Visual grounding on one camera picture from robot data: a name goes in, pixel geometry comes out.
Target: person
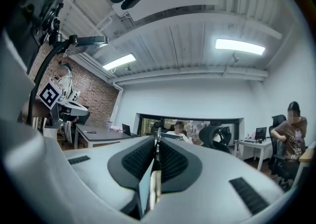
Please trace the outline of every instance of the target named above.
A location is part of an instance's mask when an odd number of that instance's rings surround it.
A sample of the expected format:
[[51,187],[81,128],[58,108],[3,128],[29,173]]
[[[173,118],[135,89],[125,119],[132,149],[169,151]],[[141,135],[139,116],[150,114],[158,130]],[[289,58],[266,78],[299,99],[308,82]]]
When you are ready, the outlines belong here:
[[[63,61],[58,62],[58,67],[56,71],[58,79],[56,80],[56,82],[60,87],[66,90],[66,98],[69,98],[71,93],[73,92],[73,81],[71,72],[72,68],[69,63]],[[24,118],[26,118],[28,115],[28,109],[29,101],[26,102],[22,108],[22,116]],[[39,98],[36,98],[33,105],[32,117],[48,118],[49,115],[50,113],[47,106],[45,106]]]
[[287,120],[271,131],[274,137],[285,144],[285,156],[289,159],[285,168],[292,175],[297,173],[298,160],[306,150],[306,131],[307,119],[301,116],[300,107],[296,101],[288,106]]
[[176,135],[183,137],[183,140],[187,143],[193,144],[184,134],[183,134],[184,124],[182,121],[177,121],[174,125],[174,131],[168,131],[168,135]]
[[60,61],[58,63],[57,74],[59,79],[57,84],[66,90],[66,98],[69,98],[73,91],[73,81],[72,81],[72,68],[71,65],[67,62]]

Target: ceiling light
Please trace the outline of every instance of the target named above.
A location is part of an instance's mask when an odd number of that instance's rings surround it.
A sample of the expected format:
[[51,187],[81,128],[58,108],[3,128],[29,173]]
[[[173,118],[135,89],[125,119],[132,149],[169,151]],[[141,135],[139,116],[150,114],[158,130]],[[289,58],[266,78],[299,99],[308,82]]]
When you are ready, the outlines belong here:
[[238,40],[226,40],[226,39],[217,39],[215,48],[217,49],[231,49],[245,51],[249,53],[254,53],[262,55],[265,51],[264,47],[254,45],[248,42],[238,41]]
[[106,45],[109,45],[109,44],[108,44],[108,43],[100,44],[100,45],[99,45],[99,48],[104,47],[104,46],[106,46]]
[[127,64],[129,62],[135,61],[135,57],[132,54],[129,54],[127,56],[121,57],[109,64],[106,64],[105,66],[103,66],[103,68],[105,68],[106,70],[110,70],[113,69],[117,66],[123,65],[123,64]]

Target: graphic t-shirt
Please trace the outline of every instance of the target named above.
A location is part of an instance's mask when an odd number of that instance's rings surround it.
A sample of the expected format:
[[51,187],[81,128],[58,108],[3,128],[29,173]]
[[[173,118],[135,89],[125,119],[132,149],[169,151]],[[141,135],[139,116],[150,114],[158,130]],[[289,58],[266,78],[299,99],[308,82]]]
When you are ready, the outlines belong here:
[[298,160],[305,152],[305,136],[307,119],[301,117],[301,121],[291,124],[287,120],[282,122],[275,131],[286,137],[285,156],[292,160]]

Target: headrest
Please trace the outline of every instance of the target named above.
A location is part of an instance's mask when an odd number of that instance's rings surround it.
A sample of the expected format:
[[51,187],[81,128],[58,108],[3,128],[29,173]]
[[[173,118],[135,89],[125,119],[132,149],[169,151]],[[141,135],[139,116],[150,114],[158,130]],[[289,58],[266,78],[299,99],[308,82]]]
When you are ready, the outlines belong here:
[[230,134],[230,133],[231,133],[231,129],[230,129],[229,127],[223,127],[223,128],[221,129],[221,132],[222,132],[223,134]]
[[273,119],[273,127],[277,127],[286,120],[286,117],[283,114],[279,114],[276,116],[272,116],[272,119]]
[[160,121],[156,121],[156,122],[154,123],[154,127],[157,127],[157,128],[162,127],[162,126],[161,126],[161,122],[160,122]]

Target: black cable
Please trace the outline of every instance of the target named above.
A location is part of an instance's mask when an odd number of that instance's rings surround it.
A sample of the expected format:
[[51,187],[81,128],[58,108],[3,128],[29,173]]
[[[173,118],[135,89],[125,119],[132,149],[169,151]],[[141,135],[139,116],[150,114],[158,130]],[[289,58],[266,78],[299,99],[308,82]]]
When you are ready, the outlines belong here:
[[44,59],[43,63],[41,64],[38,73],[36,74],[36,77],[34,79],[35,87],[31,92],[30,95],[30,101],[29,101],[29,113],[27,118],[27,124],[32,125],[32,113],[33,113],[33,105],[35,102],[36,93],[40,86],[40,81],[43,78],[43,75],[50,63],[50,61],[53,59],[53,57],[60,51],[61,49],[68,48],[69,46],[69,40],[63,41],[62,43],[58,44],[55,48],[50,51],[48,56]]

